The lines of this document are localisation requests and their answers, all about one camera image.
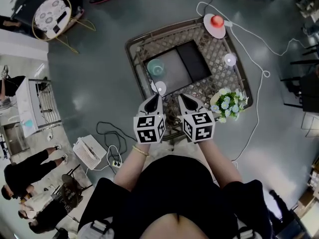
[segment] bracelet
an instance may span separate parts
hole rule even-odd
[[[132,146],[134,150],[136,150],[137,152],[139,152],[140,154],[143,154],[145,157],[148,157],[149,154],[145,153],[144,151],[140,150],[139,148],[137,148],[136,146]]]

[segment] green floor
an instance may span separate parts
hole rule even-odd
[[[111,0],[100,5],[84,2],[84,16],[96,25],[97,32],[79,25],[67,32],[80,54],[72,53],[58,42],[50,42],[50,75],[71,144],[88,134],[103,143],[103,138],[95,132],[100,120],[134,134],[133,116],[142,97],[124,45],[139,34],[198,17],[196,6],[200,1],[209,0]],[[283,52],[293,37],[307,44],[300,30],[304,20],[295,0],[214,0],[213,5],[235,23],[261,36],[276,52]],[[302,50],[294,44],[286,55],[279,57],[251,34],[237,27],[234,32],[253,59],[271,72],[270,78],[263,79],[260,91],[259,126],[238,161],[238,169],[245,181],[261,180],[266,188],[274,188],[282,195],[291,207],[307,186],[310,165],[318,148],[318,140],[305,138],[306,132],[301,130],[304,113],[283,106],[280,94],[279,78],[297,75],[304,69],[289,65],[291,60],[301,57]],[[261,77],[260,70],[240,44],[233,41],[249,79],[254,104],[238,121],[216,126],[214,140],[231,159],[239,155],[257,122],[255,105]],[[107,161],[103,160],[101,166],[105,164]],[[112,175],[109,168],[88,172],[93,183]]]

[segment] lattice tabletop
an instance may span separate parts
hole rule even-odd
[[[163,109],[167,116],[164,140],[183,135],[177,101],[178,95],[182,93],[202,100],[205,107],[209,108],[213,95],[219,89],[228,87],[232,91],[239,89],[249,97],[245,108],[253,103],[245,72],[228,34],[223,39],[212,37],[204,27],[203,18],[163,27],[127,42],[126,52],[143,97],[146,99],[154,94],[151,89],[152,79],[144,61],[190,40],[196,42],[212,75],[163,97]],[[227,53],[237,56],[235,66],[225,64],[224,56]]]

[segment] power outlet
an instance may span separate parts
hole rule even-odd
[[[116,168],[120,168],[122,166],[122,163],[120,161],[113,160],[112,165]]]

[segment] red ball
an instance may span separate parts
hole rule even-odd
[[[211,18],[210,23],[213,27],[222,27],[224,25],[224,19],[221,16],[215,15]]]

